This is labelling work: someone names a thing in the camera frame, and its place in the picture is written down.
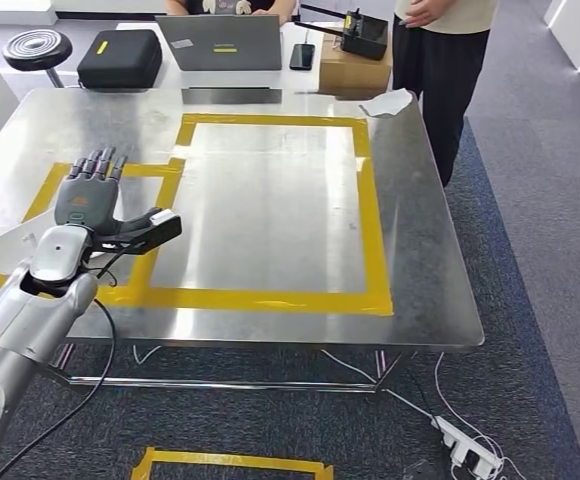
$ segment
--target stainless steel tabletop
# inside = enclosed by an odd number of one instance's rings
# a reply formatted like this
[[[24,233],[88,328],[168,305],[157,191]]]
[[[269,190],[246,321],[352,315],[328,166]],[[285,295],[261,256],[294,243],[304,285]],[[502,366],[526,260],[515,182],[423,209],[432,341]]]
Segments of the stainless steel tabletop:
[[[128,257],[113,269],[119,287],[101,295],[122,338],[434,350],[483,341],[415,102],[370,118],[358,101],[316,94],[36,90],[0,133],[0,234],[38,203],[55,164],[104,145],[138,164],[121,183],[124,218],[165,202],[184,228],[141,267]],[[382,271],[389,311],[375,294]],[[194,308],[175,308],[187,305]],[[108,335],[93,307],[69,339]]]

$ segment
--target stool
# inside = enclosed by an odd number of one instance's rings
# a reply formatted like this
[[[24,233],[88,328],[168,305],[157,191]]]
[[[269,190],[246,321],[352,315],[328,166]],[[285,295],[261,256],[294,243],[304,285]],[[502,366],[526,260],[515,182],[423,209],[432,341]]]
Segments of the stool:
[[[15,70],[45,70],[52,85],[64,88],[55,67],[72,54],[72,43],[63,33],[54,30],[30,30],[11,38],[2,53],[8,65]]]

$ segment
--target white desk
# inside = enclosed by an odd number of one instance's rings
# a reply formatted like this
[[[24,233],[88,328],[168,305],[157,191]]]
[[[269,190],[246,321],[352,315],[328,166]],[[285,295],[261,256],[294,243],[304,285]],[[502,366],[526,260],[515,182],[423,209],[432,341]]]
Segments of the white desk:
[[[332,26],[332,23],[319,23]],[[323,34],[310,30],[308,43],[315,49],[313,68],[308,72],[290,70],[290,57],[296,43],[304,43],[306,29],[293,23],[281,28],[282,69],[279,71],[230,71],[230,72],[182,72],[179,69],[170,47],[163,38],[156,23],[119,23],[117,30],[154,30],[163,51],[163,64],[156,77],[155,87],[171,88],[221,88],[221,87],[267,87],[295,91],[316,91],[319,89],[319,66],[321,63],[321,46]]]

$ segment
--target laptop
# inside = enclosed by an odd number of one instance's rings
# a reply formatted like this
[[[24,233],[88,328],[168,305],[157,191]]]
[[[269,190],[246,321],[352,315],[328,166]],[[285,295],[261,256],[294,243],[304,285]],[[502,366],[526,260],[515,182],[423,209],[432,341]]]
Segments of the laptop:
[[[156,19],[183,71],[281,70],[281,34],[275,15]]]

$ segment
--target white plug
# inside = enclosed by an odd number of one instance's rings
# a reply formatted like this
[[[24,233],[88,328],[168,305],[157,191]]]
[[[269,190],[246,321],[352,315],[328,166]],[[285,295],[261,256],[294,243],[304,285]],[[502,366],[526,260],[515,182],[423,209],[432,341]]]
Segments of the white plug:
[[[443,443],[452,449],[450,457],[453,465],[461,467],[468,452],[473,452],[479,456],[479,461],[472,473],[479,480],[488,480],[501,467],[501,459],[441,417],[434,417],[432,425],[441,430]]]

